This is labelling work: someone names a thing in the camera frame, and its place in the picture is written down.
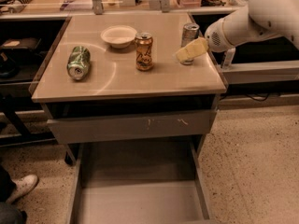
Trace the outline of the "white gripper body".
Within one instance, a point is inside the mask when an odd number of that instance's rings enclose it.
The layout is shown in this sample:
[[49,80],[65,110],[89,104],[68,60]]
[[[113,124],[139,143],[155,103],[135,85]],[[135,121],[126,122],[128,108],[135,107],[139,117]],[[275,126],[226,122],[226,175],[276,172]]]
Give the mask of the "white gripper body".
[[205,39],[212,51],[224,52],[236,46],[235,35],[235,25],[226,16],[208,26],[205,32]]

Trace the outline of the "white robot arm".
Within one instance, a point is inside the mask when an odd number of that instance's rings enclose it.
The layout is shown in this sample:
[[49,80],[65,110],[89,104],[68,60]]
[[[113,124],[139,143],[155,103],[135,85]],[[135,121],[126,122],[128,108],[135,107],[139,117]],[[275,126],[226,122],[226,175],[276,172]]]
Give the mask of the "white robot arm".
[[180,48],[175,57],[184,62],[209,49],[224,52],[277,36],[284,36],[299,48],[299,0],[249,0],[242,8],[209,25],[204,37]]

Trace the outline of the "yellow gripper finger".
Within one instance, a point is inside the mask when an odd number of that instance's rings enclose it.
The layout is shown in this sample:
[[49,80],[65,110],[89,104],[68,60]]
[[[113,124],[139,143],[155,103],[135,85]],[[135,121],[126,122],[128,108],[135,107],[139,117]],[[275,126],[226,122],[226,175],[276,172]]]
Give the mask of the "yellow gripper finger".
[[205,38],[198,37],[185,47],[176,52],[176,58],[180,62],[184,62],[195,57],[201,56],[208,51],[208,43]]

